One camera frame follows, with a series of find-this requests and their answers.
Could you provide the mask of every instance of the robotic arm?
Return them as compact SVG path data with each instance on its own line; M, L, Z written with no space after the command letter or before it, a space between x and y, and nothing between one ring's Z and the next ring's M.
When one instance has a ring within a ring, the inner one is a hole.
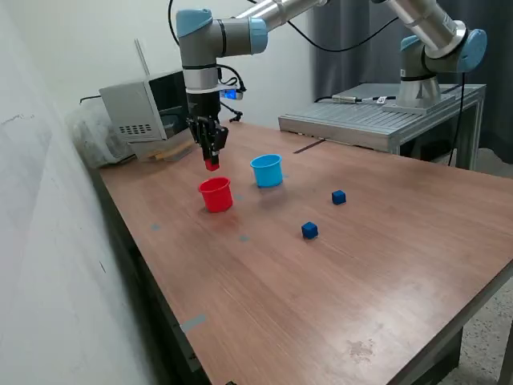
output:
M207 169L219 168L219 151L228 138L221 126L217 58L254 55L265 50L268 33L328 0L263 0L235 18L214 19L210 10L181 10L177 34L187 88L190 127L201 145ZM483 59L487 36L453 21L436 0L385 2L415 36L402 41L402 86L398 103L424 107L440 99L436 74L468 72Z

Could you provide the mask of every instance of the red cup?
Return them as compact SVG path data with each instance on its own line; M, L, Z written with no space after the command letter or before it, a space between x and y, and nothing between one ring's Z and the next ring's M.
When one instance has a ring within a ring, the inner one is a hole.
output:
M220 213L233 205L230 180L224 176L206 180L200 184L205 206L210 213Z

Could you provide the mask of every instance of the metal rack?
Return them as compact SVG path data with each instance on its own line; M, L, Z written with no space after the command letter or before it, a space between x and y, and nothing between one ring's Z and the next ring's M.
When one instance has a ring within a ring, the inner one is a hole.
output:
M333 140L374 150L399 154L405 144L424 132L455 117L459 113L461 88L441 85L444 103L438 108L421 111L425 115L398 110L394 102L334 103L329 100L314 103L300 111L280 116L280 129L307 136ZM366 83L338 95L361 99L374 96L396 96L399 84ZM458 141L459 168L473 170L479 149L486 85L467 84L463 110L474 107L472 120L463 121Z

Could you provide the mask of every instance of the floor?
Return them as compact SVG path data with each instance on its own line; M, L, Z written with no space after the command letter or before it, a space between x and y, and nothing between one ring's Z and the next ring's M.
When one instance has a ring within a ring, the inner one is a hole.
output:
M448 158L441 160L447 163ZM479 150L477 171L513 178L513 165ZM459 368L442 385L495 385L513 319L513 278L465 326Z

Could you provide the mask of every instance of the blue cube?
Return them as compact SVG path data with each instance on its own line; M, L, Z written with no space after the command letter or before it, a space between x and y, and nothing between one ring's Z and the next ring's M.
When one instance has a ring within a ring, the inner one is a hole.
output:
M303 231L303 237L306 239L314 239L319 235L317 226L312 222L308 222L302 225L301 230Z
M331 194L331 200L334 205L343 205L346 203L345 192L342 190L335 191Z

